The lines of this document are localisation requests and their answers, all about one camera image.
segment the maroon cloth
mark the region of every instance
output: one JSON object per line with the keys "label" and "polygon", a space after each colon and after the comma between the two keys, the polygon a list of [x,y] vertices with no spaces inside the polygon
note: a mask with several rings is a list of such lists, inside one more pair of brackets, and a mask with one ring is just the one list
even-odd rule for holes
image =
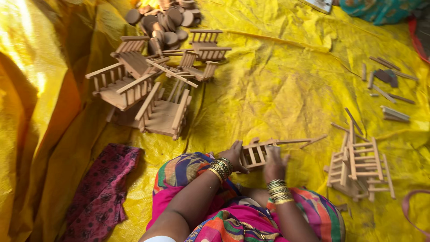
{"label": "maroon cloth", "polygon": [[66,215],[62,241],[101,242],[125,220],[126,175],[139,159],[139,148],[110,143],[80,182]]}

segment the partially assembled chair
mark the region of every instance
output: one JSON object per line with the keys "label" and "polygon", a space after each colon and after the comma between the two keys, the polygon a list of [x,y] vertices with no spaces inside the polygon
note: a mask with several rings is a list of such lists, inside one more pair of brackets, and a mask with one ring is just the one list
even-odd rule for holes
{"label": "partially assembled chair", "polygon": [[148,89],[151,89],[153,79],[160,74],[160,71],[151,71],[134,80],[127,76],[125,66],[117,63],[89,73],[85,78],[93,79],[94,96],[99,96],[119,110],[125,111],[146,96]]}
{"label": "partially assembled chair", "polygon": [[115,52],[111,53],[111,56],[123,64],[130,75],[136,79],[148,74],[146,59],[158,56],[145,57],[142,55],[142,48],[149,39],[148,36],[122,36],[121,40],[123,42]]}
{"label": "partially assembled chair", "polygon": [[143,133],[158,133],[172,136],[173,140],[177,140],[182,126],[185,125],[186,112],[191,103],[190,90],[184,90],[178,104],[161,100],[164,88],[160,89],[160,86],[160,82],[155,83],[135,120],[139,122],[138,128]]}
{"label": "partially assembled chair", "polygon": [[185,51],[182,59],[179,63],[178,68],[182,71],[186,71],[189,74],[193,75],[193,78],[198,81],[206,81],[214,76],[215,69],[219,65],[218,62],[206,61],[206,67],[204,71],[201,71],[197,68],[193,67],[194,61],[198,55],[191,51]]}
{"label": "partially assembled chair", "polygon": [[190,29],[193,38],[190,44],[193,46],[194,52],[198,54],[198,61],[215,61],[225,59],[225,53],[231,50],[231,47],[218,47],[216,39],[221,30],[210,29]]}

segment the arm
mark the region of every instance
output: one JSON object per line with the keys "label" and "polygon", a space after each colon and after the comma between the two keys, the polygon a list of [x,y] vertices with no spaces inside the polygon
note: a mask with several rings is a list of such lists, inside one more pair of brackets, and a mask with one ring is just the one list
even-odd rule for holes
{"label": "arm", "polygon": [[[266,146],[266,153],[266,165],[264,166],[266,183],[276,179],[285,179],[289,155],[281,159],[280,149],[274,146]],[[287,240],[290,242],[319,241],[294,201],[276,205],[276,212],[282,235]]]}
{"label": "arm", "polygon": [[[248,173],[248,170],[239,162],[241,150],[242,141],[236,141],[229,150],[221,152],[220,157],[229,159],[234,171]],[[168,236],[176,242],[184,241],[190,232],[202,222],[220,184],[215,173],[203,172],[170,201],[164,212],[143,234],[139,242],[155,236]]]}

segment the teal fabric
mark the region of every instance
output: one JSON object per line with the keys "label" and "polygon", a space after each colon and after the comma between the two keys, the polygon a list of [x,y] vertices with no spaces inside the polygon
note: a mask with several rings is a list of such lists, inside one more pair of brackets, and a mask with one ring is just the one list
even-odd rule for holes
{"label": "teal fabric", "polygon": [[374,25],[396,24],[420,3],[422,0],[340,0],[342,10]]}

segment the wrinkled plastic sheet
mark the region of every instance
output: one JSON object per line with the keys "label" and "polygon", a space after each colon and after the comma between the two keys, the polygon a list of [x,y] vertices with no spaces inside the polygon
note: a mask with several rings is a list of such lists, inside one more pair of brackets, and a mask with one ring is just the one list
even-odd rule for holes
{"label": "wrinkled plastic sheet", "polygon": [[[198,1],[201,29],[221,29],[219,46],[232,47],[213,81],[192,89],[182,137],[142,134],[106,123],[110,106],[91,97],[84,74],[114,64],[119,37],[135,35],[122,16],[135,2],[0,2],[0,241],[52,242],[65,230],[66,210],[79,181],[108,143],[140,147],[136,170],[127,177],[128,219],[108,241],[137,241],[151,219],[152,186],[159,167],[183,152],[218,153],[236,139],[328,137],[291,154],[288,186],[306,186],[342,213],[347,241],[421,241],[404,219],[401,200],[412,189],[429,189],[429,66],[414,51],[406,24],[372,26],[334,7],[330,15],[299,1]],[[392,104],[370,97],[361,81],[362,63],[380,56],[418,82],[399,78],[381,89],[417,102]],[[178,64],[172,58],[171,64]],[[169,92],[172,81],[158,79]],[[382,120],[380,105],[411,116],[410,124]],[[397,200],[377,193],[358,203],[326,187],[332,152],[339,150],[348,107],[367,137],[376,137],[390,165]],[[232,175],[234,182],[264,187],[261,171]],[[430,197],[411,200],[410,217],[430,230]]]}

